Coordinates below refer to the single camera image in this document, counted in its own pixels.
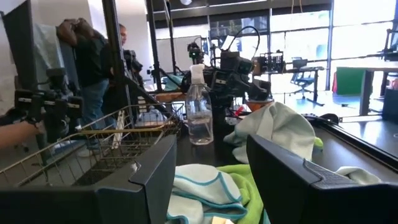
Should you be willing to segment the black office chair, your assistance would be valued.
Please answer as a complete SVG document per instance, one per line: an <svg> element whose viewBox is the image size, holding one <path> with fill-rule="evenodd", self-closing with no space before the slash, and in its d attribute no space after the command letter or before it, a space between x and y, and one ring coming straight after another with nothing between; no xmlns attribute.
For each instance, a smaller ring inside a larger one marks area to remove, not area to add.
<svg viewBox="0 0 398 224"><path fill-rule="evenodd" d="M294 69L300 70L301 68L307 67L308 60L303 59L302 57L292 57L292 65ZM315 78L311 75L305 76L305 72L295 72L290 80L291 84L299 86L301 88L300 92L302 94L302 98L305 99L305 92L311 93L312 91L306 90L305 88L313 84Z"/></svg>

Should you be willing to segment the grey background table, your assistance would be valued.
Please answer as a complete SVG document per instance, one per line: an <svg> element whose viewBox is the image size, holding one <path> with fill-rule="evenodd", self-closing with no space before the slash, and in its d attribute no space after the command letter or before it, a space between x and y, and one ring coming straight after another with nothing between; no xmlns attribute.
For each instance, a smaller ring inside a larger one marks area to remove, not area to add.
<svg viewBox="0 0 398 224"><path fill-rule="evenodd" d="M398 61L385 61L376 58L356 58L343 59L331 63L331 90L333 86L334 74L337 67L350 67L364 69L362 89L359 97L359 115L367 116L370 112L370 99L373 94L373 80L375 75L382 77L387 73L398 73Z"/></svg>

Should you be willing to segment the dark background desk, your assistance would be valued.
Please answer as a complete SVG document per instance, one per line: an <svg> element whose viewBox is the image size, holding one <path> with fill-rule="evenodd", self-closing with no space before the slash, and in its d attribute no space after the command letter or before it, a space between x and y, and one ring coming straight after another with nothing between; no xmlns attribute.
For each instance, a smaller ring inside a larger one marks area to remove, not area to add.
<svg viewBox="0 0 398 224"><path fill-rule="evenodd" d="M292 76L293 76L293 74L298 71L305 72L306 77L308 75L311 75L312 77L315 78L315 81L313 84L306 87L305 89L310 90L312 92L311 93L305 92L304 100L307 100L307 101L309 101L313 104L316 104L318 106L324 106L325 105L324 103L318 102L318 73L319 73L319 71L323 71L324 69L325 69L324 67L306 67L306 68L301 68L300 70L291 68L291 69L287 69L287 70L285 69L285 71L282 73L268 74L267 77L268 77L269 81L271 81L273 75L292 74ZM301 93L300 90L301 90L301 88L299 90L290 92L289 94L291 95L291 94Z"/></svg>

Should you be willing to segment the green board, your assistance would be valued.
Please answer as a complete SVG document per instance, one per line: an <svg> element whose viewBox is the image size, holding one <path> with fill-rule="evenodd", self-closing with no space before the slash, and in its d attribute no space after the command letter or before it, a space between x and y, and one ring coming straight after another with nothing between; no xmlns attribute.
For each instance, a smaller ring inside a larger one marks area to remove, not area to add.
<svg viewBox="0 0 398 224"><path fill-rule="evenodd" d="M334 74L332 90L337 95L360 95L364 69L337 67Z"/></svg>

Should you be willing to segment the light blue microfiber towel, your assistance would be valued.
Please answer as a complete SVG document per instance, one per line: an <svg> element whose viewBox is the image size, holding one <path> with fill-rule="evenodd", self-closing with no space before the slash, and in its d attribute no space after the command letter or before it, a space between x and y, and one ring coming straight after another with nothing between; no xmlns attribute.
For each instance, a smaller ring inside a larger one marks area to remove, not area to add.
<svg viewBox="0 0 398 224"><path fill-rule="evenodd" d="M247 164L247 136L257 134L306 160L312 159L315 131L301 114L283 103L270 103L247 115L234 131L224 137L224 142L235 146L237 161Z"/></svg>
<svg viewBox="0 0 398 224"><path fill-rule="evenodd" d="M379 177L360 167L342 166L335 173L345 176L361 185L379 184L382 182Z"/></svg>
<svg viewBox="0 0 398 224"><path fill-rule="evenodd" d="M229 174L204 164L175 168L165 224L211 224L214 217L236 221L246 214Z"/></svg>

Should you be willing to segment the brown round pot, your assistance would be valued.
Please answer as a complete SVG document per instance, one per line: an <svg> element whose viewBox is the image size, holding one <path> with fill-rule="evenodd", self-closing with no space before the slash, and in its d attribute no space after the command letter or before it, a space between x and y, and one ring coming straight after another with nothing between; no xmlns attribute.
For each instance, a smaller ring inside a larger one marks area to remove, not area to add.
<svg viewBox="0 0 398 224"><path fill-rule="evenodd" d="M271 105L273 102L274 100L266 100L266 101L247 100L246 105L252 112L255 112L265 106Z"/></svg>

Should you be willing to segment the dark upright panel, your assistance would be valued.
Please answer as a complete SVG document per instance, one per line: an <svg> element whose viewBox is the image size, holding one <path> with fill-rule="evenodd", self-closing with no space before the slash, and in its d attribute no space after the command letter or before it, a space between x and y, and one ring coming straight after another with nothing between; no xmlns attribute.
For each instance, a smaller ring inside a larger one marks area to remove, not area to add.
<svg viewBox="0 0 398 224"><path fill-rule="evenodd" d="M38 87L35 58L34 32L30 0L24 0L10 12L0 12L7 39L16 65L18 81L22 89Z"/></svg>

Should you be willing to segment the black background stand post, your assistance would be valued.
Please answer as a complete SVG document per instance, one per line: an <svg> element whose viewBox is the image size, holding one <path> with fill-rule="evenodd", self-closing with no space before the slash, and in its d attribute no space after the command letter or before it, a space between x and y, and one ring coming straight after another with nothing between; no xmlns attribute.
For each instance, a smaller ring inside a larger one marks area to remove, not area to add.
<svg viewBox="0 0 398 224"><path fill-rule="evenodd" d="M149 22L149 29L150 29L150 39L151 39L151 46L152 46L152 55L154 59L154 78L157 86L157 92L162 92L162 84L160 78L160 66L159 66L159 57L157 51L157 42L156 42L156 35L155 35L155 20L154 20L154 12L153 12L153 3L152 0L146 0L146 7L147 7L147 18Z"/></svg>

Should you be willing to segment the person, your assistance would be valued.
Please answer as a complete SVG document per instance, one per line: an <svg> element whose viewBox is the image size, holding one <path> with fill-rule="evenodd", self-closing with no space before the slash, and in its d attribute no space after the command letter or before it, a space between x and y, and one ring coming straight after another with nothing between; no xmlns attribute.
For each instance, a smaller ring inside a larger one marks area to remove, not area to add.
<svg viewBox="0 0 398 224"><path fill-rule="evenodd" d="M65 19L57 27L57 37L71 46L75 53L76 72L83 98L81 125L88 129L114 129L112 116L104 118L103 98L109 88L109 77L101 68L100 53L106 39L84 19Z"/></svg>

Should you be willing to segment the black aluminium table frame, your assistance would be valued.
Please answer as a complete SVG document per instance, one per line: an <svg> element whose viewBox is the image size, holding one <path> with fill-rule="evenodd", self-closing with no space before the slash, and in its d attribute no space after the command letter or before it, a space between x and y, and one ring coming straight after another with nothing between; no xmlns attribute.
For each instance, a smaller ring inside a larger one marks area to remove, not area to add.
<svg viewBox="0 0 398 224"><path fill-rule="evenodd" d="M376 147L375 145L345 131L339 125L341 119L337 115L327 113L321 116L317 116L315 114L303 114L303 116L313 126L325 130L398 174L398 157L393 156L389 152L383 151L379 147Z"/></svg>

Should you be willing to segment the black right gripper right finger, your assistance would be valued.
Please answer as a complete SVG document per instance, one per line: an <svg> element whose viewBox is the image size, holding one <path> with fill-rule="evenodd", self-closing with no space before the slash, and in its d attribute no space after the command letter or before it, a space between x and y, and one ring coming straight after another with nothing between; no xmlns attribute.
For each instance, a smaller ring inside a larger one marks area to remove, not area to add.
<svg viewBox="0 0 398 224"><path fill-rule="evenodd" d="M271 224L398 224L398 184L359 184L258 135L247 155Z"/></svg>

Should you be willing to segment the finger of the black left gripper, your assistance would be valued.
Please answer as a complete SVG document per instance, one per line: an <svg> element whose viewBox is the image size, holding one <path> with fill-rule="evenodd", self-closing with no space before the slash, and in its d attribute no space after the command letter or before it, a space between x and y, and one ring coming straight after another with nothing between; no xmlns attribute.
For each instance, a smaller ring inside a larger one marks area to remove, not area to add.
<svg viewBox="0 0 398 224"><path fill-rule="evenodd" d="M226 87L231 72L229 70L215 70L211 79L212 90L222 90Z"/></svg>
<svg viewBox="0 0 398 224"><path fill-rule="evenodd" d="M270 101L271 82L254 79L249 85L248 97L250 101Z"/></svg>

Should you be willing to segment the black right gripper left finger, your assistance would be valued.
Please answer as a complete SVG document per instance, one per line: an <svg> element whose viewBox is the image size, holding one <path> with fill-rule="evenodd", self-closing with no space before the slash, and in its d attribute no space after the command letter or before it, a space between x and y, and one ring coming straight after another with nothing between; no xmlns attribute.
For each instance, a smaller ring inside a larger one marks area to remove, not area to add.
<svg viewBox="0 0 398 224"><path fill-rule="evenodd" d="M113 172L71 186L0 188L0 224L164 224L177 138L169 135Z"/></svg>

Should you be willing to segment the black equipment crate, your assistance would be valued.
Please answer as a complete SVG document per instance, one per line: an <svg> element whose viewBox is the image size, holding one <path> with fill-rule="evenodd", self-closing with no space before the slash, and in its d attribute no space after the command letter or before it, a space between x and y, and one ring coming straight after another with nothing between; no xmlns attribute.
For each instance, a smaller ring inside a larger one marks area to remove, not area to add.
<svg viewBox="0 0 398 224"><path fill-rule="evenodd" d="M285 71L286 62L283 51L268 52L252 58L253 75L282 73Z"/></svg>

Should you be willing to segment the black table mat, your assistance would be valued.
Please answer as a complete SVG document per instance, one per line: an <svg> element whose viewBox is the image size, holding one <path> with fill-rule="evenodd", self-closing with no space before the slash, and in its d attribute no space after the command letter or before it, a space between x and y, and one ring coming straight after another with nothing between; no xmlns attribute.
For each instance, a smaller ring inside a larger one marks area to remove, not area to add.
<svg viewBox="0 0 398 224"><path fill-rule="evenodd" d="M398 174L371 156L350 146L344 141L321 128L315 128L316 136L323 143L322 152L314 152L312 161L329 170L336 171L341 166L360 167L384 182L398 182ZM233 146L223 142L223 138L215 136L211 144L194 146L190 143L184 130L178 139L178 166L185 164L206 164L215 167L239 164L232 155Z"/></svg>

